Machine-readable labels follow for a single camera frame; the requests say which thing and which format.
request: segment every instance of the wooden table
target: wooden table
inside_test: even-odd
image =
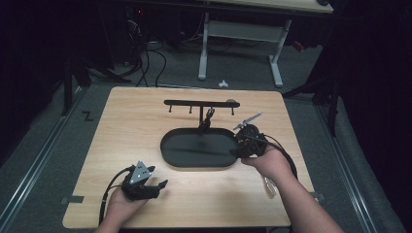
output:
[[[262,176],[237,160],[225,168],[177,168],[167,164],[160,141],[170,130],[197,127],[199,108],[175,106],[169,113],[165,99],[226,101],[240,107],[216,109],[212,127],[231,130],[243,119],[261,111],[253,121],[261,132],[276,138],[292,156],[302,184],[313,185],[293,132],[282,95],[275,91],[173,89],[144,87],[113,88],[74,196],[82,203],[70,203],[63,224],[67,228],[94,228],[98,224],[102,195],[113,176],[142,160],[155,166],[147,184],[169,180],[157,199],[149,201],[125,227],[247,227],[288,226],[290,221],[281,198],[269,198]],[[116,183],[123,181],[119,177]]]

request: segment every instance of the black cable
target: black cable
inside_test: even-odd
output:
[[[105,191],[104,194],[103,194],[102,204],[101,204],[101,206],[100,206],[99,225],[102,223],[103,218],[104,218],[104,212],[105,212],[105,209],[106,209],[106,202],[107,202],[107,197],[108,197],[108,195],[109,195],[109,190],[114,187],[114,186],[112,186],[112,184],[115,182],[115,180],[116,180],[121,174],[123,174],[123,173],[125,173],[125,172],[132,172],[132,171],[134,170],[134,168],[135,168],[135,166],[132,165],[132,166],[130,166],[130,167],[128,167],[128,168],[125,168],[125,169],[121,170],[121,171],[120,171],[119,173],[117,173],[117,174],[113,177],[113,179],[110,181],[109,185],[108,185],[107,188],[106,188],[106,191]]]
[[[166,68],[167,60],[166,60],[166,57],[165,57],[163,54],[161,54],[160,52],[155,51],[155,50],[152,50],[152,52],[155,52],[155,53],[159,54],[159,55],[162,56],[163,59],[164,59],[163,68],[161,68],[160,73],[158,73],[158,75],[157,75],[157,77],[155,78],[155,81],[154,81],[154,86],[157,87],[158,79],[160,78],[160,75],[163,73],[164,69]]]
[[[266,135],[266,134],[263,134],[263,136],[264,136],[264,137],[268,137],[268,138],[270,138],[271,140],[275,141],[277,144],[279,144],[279,147],[281,147],[281,148],[284,150],[284,148],[283,148],[282,145],[278,142],[278,140],[276,140],[275,138],[273,138],[273,137],[271,137],[271,136],[269,136],[269,135]]]
[[[145,54],[146,54],[146,57],[147,57],[148,65],[146,66],[146,70],[145,70],[145,71],[142,69],[142,73],[143,73],[143,74],[142,74],[142,77],[140,78],[140,80],[139,80],[139,82],[136,84],[136,86],[139,86],[140,82],[141,82],[142,80],[144,80],[145,83],[146,83],[146,87],[149,87],[148,81],[146,80],[146,73],[148,73],[149,67],[150,67],[150,65],[151,65],[151,61],[149,60],[149,53],[148,53],[147,48],[145,48]]]

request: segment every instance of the metal bar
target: metal bar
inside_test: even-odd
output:
[[[238,108],[238,102],[212,102],[194,100],[164,100],[165,105],[189,106],[189,107],[210,107],[210,108]]]
[[[206,79],[207,74],[207,43],[209,39],[209,14],[205,14],[205,21],[203,23],[203,45],[202,53],[200,54],[200,63],[199,63],[199,75],[197,76],[200,80]]]
[[[314,19],[321,21],[328,21],[331,23],[339,23],[351,25],[356,22],[361,22],[367,16],[358,17],[342,17],[334,14],[327,13],[314,13],[305,12],[303,10],[284,10],[280,8],[263,8],[263,7],[250,7],[234,4],[209,4],[205,5],[201,1],[193,2],[171,2],[171,1],[153,1],[153,0],[103,0],[105,2],[115,3],[128,3],[136,4],[141,7],[148,8],[168,8],[168,9],[180,9],[184,11],[198,11],[203,13],[212,14],[236,14],[239,16],[250,15],[260,17],[285,17],[287,19]]]
[[[47,162],[52,156],[52,149],[56,143],[58,137],[64,129],[70,115],[72,115],[73,110],[76,108],[80,100],[84,97],[86,90],[84,88],[78,87],[75,95],[76,99],[72,105],[72,108],[67,112],[65,116],[62,116],[57,123],[57,125],[52,130],[48,139],[43,144],[42,149],[38,153],[33,164],[30,166],[23,180],[20,182],[15,194],[9,201],[8,205],[4,209],[3,213],[0,216],[0,232],[7,232],[10,226],[12,225],[18,211],[23,205],[25,199],[33,188],[34,184],[37,182],[40,177],[43,169],[45,168]]]
[[[376,230],[375,224],[373,223],[372,216],[369,214],[369,211],[365,205],[363,196],[361,195],[360,190],[355,182],[354,177],[352,176],[351,170],[349,169],[348,164],[346,163],[345,156],[339,147],[339,144],[335,137],[333,137],[328,130],[327,126],[327,116],[325,110],[322,106],[315,106],[315,111],[318,114],[318,117],[322,120],[324,131],[326,132],[329,142],[334,150],[334,158],[337,164],[340,175],[342,176],[342,181],[346,186],[349,197],[351,198],[354,209],[360,220],[360,225],[363,229],[363,232],[378,232]]]
[[[258,118],[258,117],[260,117],[260,116],[261,116],[261,112],[258,112],[256,115],[251,116],[251,117],[243,120],[242,122],[240,122],[240,124],[234,126],[234,127],[233,127],[233,130],[236,130],[236,129],[238,129],[238,128],[243,128],[243,127],[245,127],[249,122],[251,122],[252,120],[254,120],[254,119],[256,119],[256,118]]]

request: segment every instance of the hand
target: hand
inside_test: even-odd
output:
[[[118,232],[149,200],[129,200],[120,187],[113,191],[105,218],[96,232]]]
[[[277,149],[267,146],[264,155],[241,159],[243,164],[253,166],[266,178],[277,182],[284,176],[292,175],[291,165]]]

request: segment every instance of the electrical cable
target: electrical cable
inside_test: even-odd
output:
[[[137,24],[136,22],[134,22],[133,20],[130,20],[130,19],[127,20],[126,22],[133,25],[133,28],[131,29],[132,31],[131,32],[129,31],[128,35],[131,39],[131,44],[132,44],[132,49],[131,49],[132,56],[133,57],[137,56],[135,64],[133,65],[133,67],[130,70],[128,70],[128,71],[126,71],[122,74],[115,74],[115,73],[113,73],[113,72],[111,72],[107,69],[103,69],[101,67],[96,67],[95,64],[92,64],[91,62],[88,61],[86,63],[88,67],[94,68],[95,70],[97,70],[99,73],[101,73],[103,75],[103,76],[101,76],[99,74],[96,74],[92,70],[88,69],[88,73],[91,76],[94,76],[98,79],[113,79],[115,81],[128,82],[129,83],[129,82],[131,82],[130,80],[125,80],[123,78],[127,77],[127,76],[130,76],[130,75],[134,74],[135,72],[137,72],[139,69],[141,69],[141,67],[143,65],[143,62],[141,62],[142,60],[141,60],[140,55],[136,55],[141,50],[141,47],[139,47],[139,45],[136,45],[136,42],[140,41],[141,45],[145,45],[146,36],[141,35],[141,29],[139,27],[139,24]],[[140,40],[135,40],[134,37],[133,37],[134,35],[137,35],[138,37],[140,37]]]
[[[269,136],[269,135],[266,135],[266,134],[263,134],[263,136],[264,136],[264,137],[268,137],[268,138],[270,138],[271,140],[275,141],[275,142],[279,145],[279,147],[281,147],[282,149],[284,149],[284,148],[282,147],[282,145],[278,142],[278,140],[276,140],[275,138],[273,138],[273,137],[271,137],[271,136]]]
[[[184,40],[181,43],[188,42],[188,41],[191,41],[191,40],[197,40],[198,38],[202,38],[202,36],[198,36],[198,37],[196,37],[196,36],[198,35],[198,33],[200,31],[200,28],[202,27],[202,22],[203,22],[204,17],[205,17],[205,14],[202,13],[202,16],[200,18],[199,25],[197,26],[196,32],[189,39]]]
[[[159,54],[161,57],[163,57],[163,60],[164,60],[163,68],[161,68],[160,73],[158,73],[158,75],[157,75],[157,77],[155,78],[155,81],[154,81],[154,86],[158,87],[157,86],[158,79],[160,78],[160,75],[163,73],[164,69],[166,68],[167,60],[166,60],[166,57],[163,54],[161,54],[160,52],[155,51],[155,50],[152,50],[152,52],[155,52],[155,53]]]
[[[123,174],[123,173],[125,173],[125,172],[132,172],[132,171],[134,170],[134,168],[135,168],[134,165],[132,165],[132,166],[130,166],[130,167],[128,167],[128,168],[124,168],[124,169],[121,170],[119,173],[117,173],[117,174],[113,177],[113,179],[110,181],[109,185],[108,185],[107,188],[106,188],[106,191],[105,191],[104,194],[103,194],[102,203],[101,203],[101,206],[100,206],[99,225],[102,223],[103,218],[104,218],[104,212],[105,212],[105,209],[106,209],[107,197],[109,196],[109,190],[114,187],[114,186],[112,186],[112,184],[115,182],[115,180],[116,180],[121,174]]]
[[[145,71],[144,71],[143,68],[142,68],[142,73],[143,73],[143,74],[142,74],[142,77],[140,78],[139,82],[136,84],[136,86],[139,86],[139,84],[142,82],[142,80],[144,80],[145,83],[146,83],[146,87],[149,87],[148,81],[146,80],[146,73],[148,73],[149,67],[150,67],[150,65],[151,65],[151,61],[149,60],[149,53],[148,53],[147,48],[145,48],[145,54],[146,54],[146,57],[147,57],[148,65],[147,65]]]

